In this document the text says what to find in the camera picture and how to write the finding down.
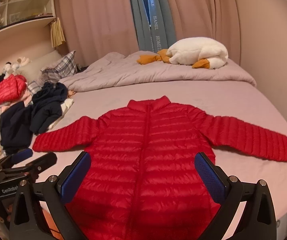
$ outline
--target silver bolt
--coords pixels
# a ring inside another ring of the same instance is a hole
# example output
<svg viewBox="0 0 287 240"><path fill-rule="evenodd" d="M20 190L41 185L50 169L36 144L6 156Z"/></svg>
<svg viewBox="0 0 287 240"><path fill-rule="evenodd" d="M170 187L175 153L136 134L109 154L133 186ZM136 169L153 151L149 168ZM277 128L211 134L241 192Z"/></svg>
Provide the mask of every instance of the silver bolt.
<svg viewBox="0 0 287 240"><path fill-rule="evenodd" d="M22 180L22 181L20 181L20 186L24 186L24 185L26 185L27 184L27 181L24 179L24 180Z"/></svg>
<svg viewBox="0 0 287 240"><path fill-rule="evenodd" d="M56 175L51 175L49 178L48 178L48 181L50 182L54 182L57 180L57 176Z"/></svg>
<svg viewBox="0 0 287 240"><path fill-rule="evenodd" d="M238 181L238 178L236 176L230 176L229 179L231 182L237 182Z"/></svg>
<svg viewBox="0 0 287 240"><path fill-rule="evenodd" d="M267 185L267 182L265 182L263 179L261 179L259 181L259 183L260 183L261 186L266 186Z"/></svg>

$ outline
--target jacket collar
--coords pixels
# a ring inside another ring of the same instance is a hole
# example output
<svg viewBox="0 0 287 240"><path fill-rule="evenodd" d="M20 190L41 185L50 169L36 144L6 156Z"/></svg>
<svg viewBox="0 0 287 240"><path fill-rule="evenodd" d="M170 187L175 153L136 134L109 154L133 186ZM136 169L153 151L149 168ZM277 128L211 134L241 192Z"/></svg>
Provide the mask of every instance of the jacket collar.
<svg viewBox="0 0 287 240"><path fill-rule="evenodd" d="M165 106L169 105L171 102L168 99L168 97L163 96L161 98L158 98L156 100L144 100L144 101L134 101L130 100L127 107L141 112L146 112L148 105L151 106L151 110L158 110L161 108L164 108Z"/></svg>

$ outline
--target zipper placket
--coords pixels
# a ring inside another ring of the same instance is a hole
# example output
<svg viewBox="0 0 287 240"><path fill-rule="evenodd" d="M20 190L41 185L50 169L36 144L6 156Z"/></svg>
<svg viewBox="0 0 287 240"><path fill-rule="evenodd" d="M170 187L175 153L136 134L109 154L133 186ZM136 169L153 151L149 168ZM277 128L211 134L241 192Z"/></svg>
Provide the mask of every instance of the zipper placket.
<svg viewBox="0 0 287 240"><path fill-rule="evenodd" d="M149 126L150 126L150 113L151 113L151 105L147 106L147 114L146 114L146 121L145 121L145 131L143 134L143 142L142 142L142 148L139 155L139 171L138 176L135 184L134 194L133 194L133 202L132 207L129 214L129 222L126 226L126 233L125 233L125 239L132 239L132 231L133 231L133 223L135 219L135 214L137 211L137 206L139 203L139 195L140 195L140 189L141 189L141 183L142 183L142 176L144 174L144 155L148 144L148 135L149 135Z"/></svg>

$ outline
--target jacket sleeve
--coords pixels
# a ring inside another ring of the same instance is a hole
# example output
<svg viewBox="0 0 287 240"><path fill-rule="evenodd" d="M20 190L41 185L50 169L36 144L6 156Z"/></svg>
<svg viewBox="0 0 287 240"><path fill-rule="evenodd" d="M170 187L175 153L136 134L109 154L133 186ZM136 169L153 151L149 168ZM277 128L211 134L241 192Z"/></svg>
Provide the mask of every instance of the jacket sleeve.
<svg viewBox="0 0 287 240"><path fill-rule="evenodd" d="M37 136L32 149L36 152L68 151L78 145L89 145L110 121L110 113L98 119L83 116L72 124L56 131Z"/></svg>
<svg viewBox="0 0 287 240"><path fill-rule="evenodd" d="M188 114L214 146L230 146L247 155L287 162L287 136L235 117L212 116L194 108Z"/></svg>

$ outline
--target pink wall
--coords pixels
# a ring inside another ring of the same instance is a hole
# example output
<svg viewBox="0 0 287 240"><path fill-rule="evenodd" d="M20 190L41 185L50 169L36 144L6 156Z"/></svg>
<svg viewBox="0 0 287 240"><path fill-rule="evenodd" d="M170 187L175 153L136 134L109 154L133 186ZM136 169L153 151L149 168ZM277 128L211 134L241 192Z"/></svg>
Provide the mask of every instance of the pink wall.
<svg viewBox="0 0 287 240"><path fill-rule="evenodd" d="M287 0L237 0L241 66L287 121Z"/></svg>
<svg viewBox="0 0 287 240"><path fill-rule="evenodd" d="M7 61L14 62L18 57L38 58L53 51L50 40L50 27L29 29L10 36L0 42L0 73Z"/></svg>

